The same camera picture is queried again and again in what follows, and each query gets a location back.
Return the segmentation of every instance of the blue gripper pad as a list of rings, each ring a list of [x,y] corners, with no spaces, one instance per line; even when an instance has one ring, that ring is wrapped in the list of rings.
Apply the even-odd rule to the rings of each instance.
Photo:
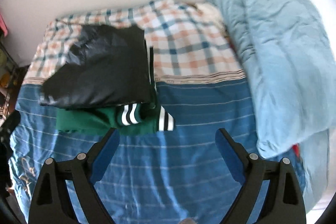
[[[239,182],[241,185],[245,183],[245,168],[244,163],[242,160],[244,160],[244,157],[248,155],[246,150],[243,148],[243,146],[239,143],[235,143],[234,140],[231,138],[231,136],[228,133],[224,134],[221,132],[220,129],[216,131],[216,136],[215,136],[215,142],[216,146],[221,153],[223,160],[226,163],[226,166],[228,167],[233,179],[237,182]],[[233,146],[235,148],[238,148],[241,150],[241,157],[235,152]]]
[[[111,135],[100,153],[97,155],[95,161],[92,163],[92,175],[90,182],[94,185],[97,181],[100,181],[107,167],[109,166],[114,153],[116,152],[120,142],[120,135],[117,130]]]

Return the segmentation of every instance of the checkered pattern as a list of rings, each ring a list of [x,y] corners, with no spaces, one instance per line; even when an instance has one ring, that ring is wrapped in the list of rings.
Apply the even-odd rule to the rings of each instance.
[[[24,84],[42,84],[53,75],[65,63],[84,24],[117,28],[136,24],[144,29],[147,45],[154,47],[157,81],[213,83],[245,77],[228,41],[212,22],[191,5],[157,0],[132,9],[97,10],[51,22]]]

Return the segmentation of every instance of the folded clothing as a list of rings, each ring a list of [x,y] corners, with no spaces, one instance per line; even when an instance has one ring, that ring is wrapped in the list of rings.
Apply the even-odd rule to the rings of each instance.
[[[78,131],[87,135],[105,135],[118,128],[122,135],[142,135],[172,131],[173,117],[159,104],[155,90],[153,48],[149,50],[150,102],[97,109],[57,109],[56,129]]]
[[[41,87],[40,104],[99,108],[150,101],[147,48],[137,26],[84,25],[66,63]]]
[[[336,65],[309,0],[207,0],[222,12],[250,84],[257,147],[270,158],[327,130],[336,113]]]

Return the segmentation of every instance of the pink cloth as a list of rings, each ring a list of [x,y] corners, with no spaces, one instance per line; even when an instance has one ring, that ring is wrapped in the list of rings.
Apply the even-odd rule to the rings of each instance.
[[[6,27],[6,24],[0,14],[0,28],[3,30],[3,33],[4,33],[4,36],[7,36],[8,35],[8,30],[7,30],[7,27]]]

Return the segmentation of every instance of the black and white stripe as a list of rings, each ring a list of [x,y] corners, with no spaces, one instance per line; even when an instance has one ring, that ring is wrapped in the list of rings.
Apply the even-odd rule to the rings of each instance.
[[[163,107],[160,109],[159,131],[174,130],[174,118]]]
[[[124,126],[129,126],[131,124],[137,124],[140,121],[137,121],[134,115],[137,104],[124,105],[124,111],[121,116],[121,122]]]

